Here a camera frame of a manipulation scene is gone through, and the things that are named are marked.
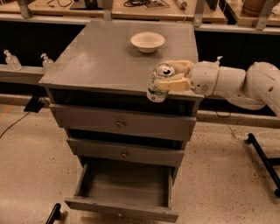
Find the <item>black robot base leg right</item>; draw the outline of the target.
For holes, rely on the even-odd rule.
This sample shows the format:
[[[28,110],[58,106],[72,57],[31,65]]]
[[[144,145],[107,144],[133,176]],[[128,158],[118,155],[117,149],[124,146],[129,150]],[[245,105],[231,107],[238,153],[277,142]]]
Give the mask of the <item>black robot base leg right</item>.
[[[265,166],[267,172],[272,178],[274,184],[276,185],[276,190],[274,194],[280,198],[280,177],[278,176],[275,167],[280,165],[280,157],[267,157],[264,153],[261,145],[257,142],[255,136],[252,133],[248,134],[246,140],[247,144],[252,144],[257,152],[259,158],[262,160],[263,165]]]

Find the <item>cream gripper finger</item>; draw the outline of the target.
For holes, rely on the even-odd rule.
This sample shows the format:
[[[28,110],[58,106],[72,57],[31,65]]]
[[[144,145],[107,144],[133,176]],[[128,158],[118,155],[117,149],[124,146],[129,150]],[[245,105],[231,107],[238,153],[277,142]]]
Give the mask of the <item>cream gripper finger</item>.
[[[185,77],[184,73],[173,75],[169,78],[154,81],[158,89],[166,91],[184,92],[191,89],[191,80]]]
[[[194,63],[190,60],[168,60],[159,64],[160,75],[188,74]]]

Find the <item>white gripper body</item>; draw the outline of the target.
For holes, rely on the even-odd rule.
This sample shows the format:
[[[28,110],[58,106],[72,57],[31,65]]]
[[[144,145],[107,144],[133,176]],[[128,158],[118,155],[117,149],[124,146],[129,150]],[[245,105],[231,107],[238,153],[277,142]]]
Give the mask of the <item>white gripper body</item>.
[[[218,62],[201,61],[193,66],[190,75],[195,94],[209,96],[214,92],[219,65]]]

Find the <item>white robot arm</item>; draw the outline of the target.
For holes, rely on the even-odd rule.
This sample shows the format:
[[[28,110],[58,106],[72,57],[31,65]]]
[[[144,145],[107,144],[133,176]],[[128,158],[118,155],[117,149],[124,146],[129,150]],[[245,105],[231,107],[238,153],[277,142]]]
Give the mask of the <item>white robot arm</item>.
[[[150,91],[162,98],[168,92],[193,91],[216,95],[244,109],[269,107],[280,117],[280,69],[268,62],[256,62],[248,70],[221,66],[220,62],[169,60],[158,64]]]

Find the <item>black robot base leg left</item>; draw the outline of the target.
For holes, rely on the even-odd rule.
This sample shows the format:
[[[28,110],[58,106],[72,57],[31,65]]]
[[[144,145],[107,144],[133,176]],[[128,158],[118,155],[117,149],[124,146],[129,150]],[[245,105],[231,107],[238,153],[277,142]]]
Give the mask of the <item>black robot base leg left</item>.
[[[45,224],[53,224],[60,217],[61,204],[56,203]]]

